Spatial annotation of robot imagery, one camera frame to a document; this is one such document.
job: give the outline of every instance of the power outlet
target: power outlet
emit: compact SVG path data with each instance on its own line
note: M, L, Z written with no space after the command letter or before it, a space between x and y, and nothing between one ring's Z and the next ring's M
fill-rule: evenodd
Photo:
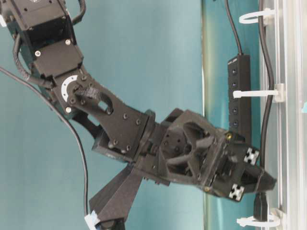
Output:
M233 97L236 90L250 91L250 57L238 55L228 62L229 128L251 143L251 98Z

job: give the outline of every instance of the white clip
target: white clip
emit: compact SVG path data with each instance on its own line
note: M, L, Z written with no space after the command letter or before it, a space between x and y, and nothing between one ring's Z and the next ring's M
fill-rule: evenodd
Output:
M271 10L270 8L265 8L263 11L247 13L242 15L239 18L239 22L242 24L258 23L258 17L263 16L264 25L268 25L269 19L273 17L272 15L275 15L275 10Z
M276 228L280 226L280 219L274 215L269 215L267 222L256 221L254 217L236 219L236 222L241 227L253 226L259 228Z
M99 222L99 219L97 218L97 214L95 213L95 211L85 216L84 219L90 230L97 230L96 224L97 222Z
M261 91L234 91L234 98L241 97L267 97L269 95L274 95L275 102L284 102L284 84L276 84L275 90L261 90Z
M1 14L0 14L0 25L2 27L6 27L6 22L5 22L5 20L4 20L4 18L3 18L3 16Z

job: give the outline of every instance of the cable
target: cable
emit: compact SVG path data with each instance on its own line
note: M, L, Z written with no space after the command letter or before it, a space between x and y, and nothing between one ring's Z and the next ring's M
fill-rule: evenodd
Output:
M26 81L33 83L35 85L41 86L43 88L51 89L52 86L53 86L53 83L51 81L47 81L45 79L34 78L33 76L31 76L30 73L28 73L24 69L23 65L21 64L21 62L18 58L21 43L22 43L21 37L20 37L20 34L18 34L16 39L15 39L14 48L13 48L13 58L14 58L14 62L15 62L15 65L16 65L18 71L21 73L21 75L23 76L23 78Z
M227 16L228 16L232 31L234 32L234 35L235 35L236 45L238 46L239 55L243 55L240 39L236 31L236 26L235 26L234 20L232 19L231 13L230 13L228 0L225 0L225 5L226 5Z
M83 16L85 15L86 12L86 4L85 4L85 0L78 0L79 1L79 5L80 5L80 13L78 16L76 16L73 20L72 20L72 24L76 25L79 22L82 21Z
M259 0L259 11L263 11L263 8L264 8L264 0ZM268 47L266 44L263 16L259 17L259 35L260 35L260 42L261 42L261 48L264 56L265 65L268 71L269 90L274 90L274 72L270 60ZM268 96L262 121L261 140L260 140L260 167L262 168L265 167L266 139L267 139L268 123L270 118L272 101L273 101L273 96L272 95ZM254 217L259 221L266 222L268 221L267 216L268 216L268 202L266 198L266 193L265 192L257 193L254 201Z
M263 10L264 0L259 0L259 11ZM264 23L263 23L263 16L259 17L259 34L260 34L260 42L262 47L262 52L264 55L264 61L268 70L268 77L269 77L269 90L274 90L274 72L269 56L268 47L266 44L265 38L265 30L264 30ZM265 147L266 147L266 137L267 137L267 129L268 129L268 122L269 116L272 107L273 96L268 96L263 121L262 121L262 128L261 128L261 144L260 144L260 166L264 168L265 166Z
M74 127L71 125L71 123L61 114L61 112L50 102L46 97L42 95L41 92L39 92L34 86L31 84L27 83L26 81L18 78L14 74L8 72L4 68L0 67L0 72L4 73L5 75L9 76L10 78L13 78L15 81L18 83L28 87L30 90L32 90L37 96L39 96L40 99L42 99L61 119L62 122L64 122L68 128L71 130L73 135L75 136L79 150L81 152L81 157L82 157L82 163L83 163L83 169L84 169L84 215L88 215L88 207L87 207L87 192L88 192L88 171L87 171L87 164L86 164L86 157L85 153L83 150L83 146L80 140L80 137Z

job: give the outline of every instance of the black screw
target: black screw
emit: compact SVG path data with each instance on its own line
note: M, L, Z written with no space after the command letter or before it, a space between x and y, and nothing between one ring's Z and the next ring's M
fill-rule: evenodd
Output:
M75 104L75 103L76 103L76 99L75 99L74 97L72 97L72 98L70 99L70 103L71 103L71 104Z
M87 76L86 76L86 75L82 75L82 76L81 76L81 80L82 80L82 81L86 81L86 79L87 79Z

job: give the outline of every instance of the white zip tie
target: white zip tie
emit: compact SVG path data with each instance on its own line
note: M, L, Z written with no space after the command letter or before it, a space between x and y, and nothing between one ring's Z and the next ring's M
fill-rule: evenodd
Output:
M242 24L252 24L252 23L258 23L258 17L263 16L264 24L268 24L268 19L272 17L272 15L275 15L275 10L271 10L270 8L266 8L263 11L253 12L253 13L247 13L242 15L239 18L239 22Z
M268 222L256 221L254 217L236 219L236 222L241 226L253 226L259 228L276 228L280 225L280 219L277 216L269 215Z
M267 97L269 95L274 96L275 102L285 101L284 84L276 84L275 90L261 90L261 91L234 91L234 98L241 97Z
M6 27L6 22L5 22L5 20L4 20L4 18L3 18L3 16L1 14L0 14L0 25L2 27Z

